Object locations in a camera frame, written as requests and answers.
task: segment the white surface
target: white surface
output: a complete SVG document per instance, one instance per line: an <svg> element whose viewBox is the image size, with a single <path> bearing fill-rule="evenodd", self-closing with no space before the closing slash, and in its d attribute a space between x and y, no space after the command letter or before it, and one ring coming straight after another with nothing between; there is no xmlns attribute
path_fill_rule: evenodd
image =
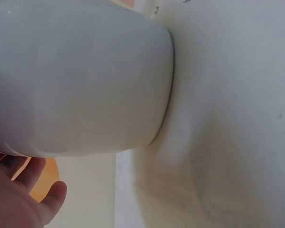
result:
<svg viewBox="0 0 285 228"><path fill-rule="evenodd" d="M113 228L115 154L57 158L66 201L46 228Z"/></svg>
<svg viewBox="0 0 285 228"><path fill-rule="evenodd" d="M171 103L117 155L115 228L285 228L285 0L161 0L156 20Z"/></svg>
<svg viewBox="0 0 285 228"><path fill-rule="evenodd" d="M121 7L0 2L0 151L120 152L156 136L171 90L167 29Z"/></svg>

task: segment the white mug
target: white mug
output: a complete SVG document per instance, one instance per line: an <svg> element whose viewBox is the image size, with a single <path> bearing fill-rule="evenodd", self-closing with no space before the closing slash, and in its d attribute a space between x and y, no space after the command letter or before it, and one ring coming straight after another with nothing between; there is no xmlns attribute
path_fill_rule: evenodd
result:
<svg viewBox="0 0 285 228"><path fill-rule="evenodd" d="M0 152L148 145L171 89L168 30L120 7L60 3L0 0Z"/></svg>

